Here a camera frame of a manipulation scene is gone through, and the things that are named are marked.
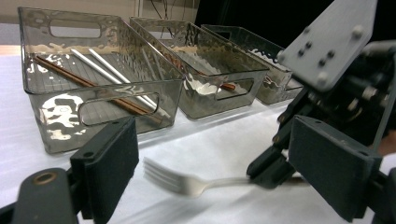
wooden chopstick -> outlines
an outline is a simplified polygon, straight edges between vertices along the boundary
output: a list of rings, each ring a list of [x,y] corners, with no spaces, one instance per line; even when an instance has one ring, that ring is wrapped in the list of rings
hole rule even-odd
[[[61,66],[58,66],[55,63],[52,63],[44,58],[41,58],[40,56],[35,56],[34,59],[41,65],[47,67],[48,69],[51,69],[61,75],[63,75],[64,77],[67,77],[68,79],[76,82],[77,84],[84,86],[84,87],[95,87],[97,86],[95,83],[91,82],[88,79],[85,79],[83,77],[77,76],[74,73],[62,68]],[[115,103],[116,105],[118,105],[119,107],[121,107],[122,109],[125,109],[126,111],[136,114],[136,115],[147,115],[148,113],[150,113],[149,110],[147,110],[146,108],[137,105],[129,100],[126,99],[115,99],[112,100],[113,103]],[[161,123],[162,120],[154,117],[154,116],[149,116],[151,119],[153,119],[155,122]]]

table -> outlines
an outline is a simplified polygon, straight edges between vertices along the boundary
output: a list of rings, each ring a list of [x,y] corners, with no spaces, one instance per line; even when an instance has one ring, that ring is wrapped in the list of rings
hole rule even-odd
[[[21,56],[0,55],[0,207],[16,201],[19,185],[37,171],[70,167],[74,152],[49,155],[21,82]],[[139,158],[204,179],[245,176],[250,162],[271,145],[277,116],[287,103],[258,101],[205,119],[188,120],[177,111],[173,127],[138,135]],[[396,156],[382,164],[386,174]],[[364,219],[371,223],[368,209]],[[92,223],[81,220],[80,223]],[[110,223],[347,223],[309,186],[266,190],[257,186],[211,189],[196,199],[160,189],[134,172]]]

dark background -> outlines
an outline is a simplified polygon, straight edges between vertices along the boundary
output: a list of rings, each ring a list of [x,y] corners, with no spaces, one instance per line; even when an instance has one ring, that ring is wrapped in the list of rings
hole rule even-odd
[[[195,24],[241,26],[287,47],[332,0],[201,0]],[[378,0],[373,40],[396,39],[396,1]]]

tray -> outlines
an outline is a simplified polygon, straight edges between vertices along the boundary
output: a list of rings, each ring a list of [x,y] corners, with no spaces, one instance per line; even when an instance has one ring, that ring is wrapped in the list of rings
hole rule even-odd
[[[173,125],[183,75],[120,17],[26,7],[19,16],[23,87],[48,153],[78,149],[126,116],[138,133]]]
[[[280,46],[242,27],[202,24],[201,28],[232,46],[245,50],[270,68],[256,95],[263,104],[271,105],[293,99],[303,88],[291,78],[291,71],[277,62],[276,55],[283,50]]]
[[[200,119],[251,105],[268,67],[187,21],[130,18],[130,25],[185,76],[180,109]]]

white plastic fork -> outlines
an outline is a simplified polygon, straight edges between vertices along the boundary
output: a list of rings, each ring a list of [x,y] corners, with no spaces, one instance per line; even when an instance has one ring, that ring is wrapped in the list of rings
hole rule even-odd
[[[144,159],[144,169],[145,177],[152,183],[176,194],[189,197],[198,197],[206,189],[250,184],[250,180],[246,177],[206,181],[194,175],[183,175],[169,170],[147,158]]]

